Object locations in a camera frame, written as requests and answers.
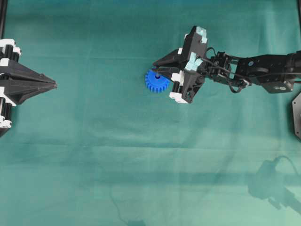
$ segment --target black cable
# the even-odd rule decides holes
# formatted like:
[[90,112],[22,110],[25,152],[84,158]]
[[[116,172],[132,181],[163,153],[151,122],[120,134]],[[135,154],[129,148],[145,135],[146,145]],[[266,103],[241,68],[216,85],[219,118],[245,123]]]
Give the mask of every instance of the black cable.
[[238,87],[237,90],[235,90],[229,83],[229,88],[231,90],[232,93],[239,93],[243,88],[241,86]]
[[231,78],[229,78],[228,76],[225,76],[225,75],[223,75],[223,74],[218,74],[218,76],[219,77],[222,77],[222,78],[224,78],[224,79],[229,79],[229,80],[231,80]]
[[216,52],[215,52],[215,49],[214,49],[213,47],[209,47],[209,48],[207,48],[206,52],[208,52],[209,50],[213,50],[213,52],[214,52],[214,55],[216,56]]
[[232,55],[229,55],[229,54],[226,54],[226,55],[229,56],[229,57],[231,57],[231,58],[233,58],[233,59],[235,59],[235,60],[241,60],[241,59],[243,59],[242,57],[232,56]]
[[[212,63],[210,60],[207,60],[207,59],[204,59],[204,58],[201,58],[201,60],[203,60],[203,61],[205,61],[205,62],[211,64],[213,67],[216,67],[216,68],[221,69],[221,70],[223,70],[223,71],[225,71],[225,72],[231,73],[231,74],[233,74],[233,75],[235,75],[235,76],[237,76],[237,77],[244,78],[244,79],[249,79],[249,78],[250,78],[250,77],[248,77],[248,76],[243,76],[243,75],[234,73],[234,72],[232,72],[232,71],[229,71],[229,70],[227,70],[227,69],[225,69],[225,68],[223,68],[223,67],[220,67],[220,66],[218,66],[218,65],[215,65],[215,64]],[[282,74],[282,75],[301,75],[301,73],[298,73],[298,72],[283,72],[283,73],[268,73],[268,74],[258,75],[258,76],[256,76],[256,78],[265,77],[265,76],[270,76],[270,75],[279,75],[279,74]]]

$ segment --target metal frame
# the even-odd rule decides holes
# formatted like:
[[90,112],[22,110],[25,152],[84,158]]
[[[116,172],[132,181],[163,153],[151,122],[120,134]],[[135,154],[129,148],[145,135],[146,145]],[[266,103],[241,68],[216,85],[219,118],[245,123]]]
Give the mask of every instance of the metal frame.
[[3,39],[8,0],[0,0],[0,39]]
[[299,13],[299,22],[301,25],[301,0],[297,0],[297,7],[298,7],[298,13]]

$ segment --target green cloth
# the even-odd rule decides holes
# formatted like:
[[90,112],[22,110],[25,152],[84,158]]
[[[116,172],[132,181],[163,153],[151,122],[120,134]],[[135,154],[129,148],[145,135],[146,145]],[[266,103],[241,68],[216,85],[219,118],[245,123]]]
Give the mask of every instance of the green cloth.
[[254,179],[280,155],[301,170],[297,84],[232,94],[206,80],[190,105],[168,97],[171,85],[145,87],[152,62],[194,25],[235,56],[301,49],[295,0],[9,0],[5,38],[58,89],[15,108],[0,140],[0,225],[300,225],[297,211],[248,190],[301,205],[286,159]]

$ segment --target gear teeth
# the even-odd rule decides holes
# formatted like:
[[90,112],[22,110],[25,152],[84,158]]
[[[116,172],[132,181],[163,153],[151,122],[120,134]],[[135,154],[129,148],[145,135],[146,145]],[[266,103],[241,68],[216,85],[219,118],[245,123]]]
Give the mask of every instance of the gear teeth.
[[155,77],[156,73],[152,70],[148,70],[145,75],[145,85],[147,89],[149,89],[153,93],[161,93],[167,89],[169,85],[169,80],[166,78],[158,78]]

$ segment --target cable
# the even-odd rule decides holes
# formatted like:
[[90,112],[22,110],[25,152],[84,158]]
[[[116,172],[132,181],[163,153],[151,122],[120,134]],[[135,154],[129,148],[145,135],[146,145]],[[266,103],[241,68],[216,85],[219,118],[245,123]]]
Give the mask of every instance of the cable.
[[[215,65],[215,64],[212,63],[210,60],[207,60],[207,59],[204,59],[204,58],[201,58],[201,60],[203,60],[203,61],[205,61],[205,62],[211,64],[213,67],[216,67],[216,68],[221,69],[221,70],[223,70],[223,71],[225,71],[225,72],[231,73],[231,74],[233,74],[233,75],[235,75],[235,76],[237,76],[237,77],[244,78],[244,79],[249,79],[249,78],[250,78],[250,77],[248,77],[248,76],[243,76],[243,75],[234,73],[234,72],[232,72],[232,71],[229,71],[229,70],[227,70],[227,69],[225,69],[225,68],[223,68],[223,67],[220,67],[220,66],[218,66],[218,65]],[[301,75],[301,73],[298,73],[298,72],[283,72],[283,73],[268,73],[268,74],[258,75],[258,76],[256,76],[256,78],[266,77],[266,76],[270,76],[270,75],[280,75],[280,74],[282,74],[282,75]]]
[[241,59],[243,59],[242,57],[232,56],[232,55],[229,55],[227,53],[225,55],[227,55],[227,56],[229,56],[229,57],[231,57],[231,58],[233,58],[235,60],[241,60]]
[[214,52],[214,55],[216,56],[216,52],[215,52],[215,49],[214,49],[213,47],[209,47],[209,48],[207,48],[206,52],[208,52],[209,50],[213,50],[213,52]]
[[241,86],[238,87],[237,90],[235,90],[229,83],[229,88],[231,90],[232,93],[239,93],[243,88]]

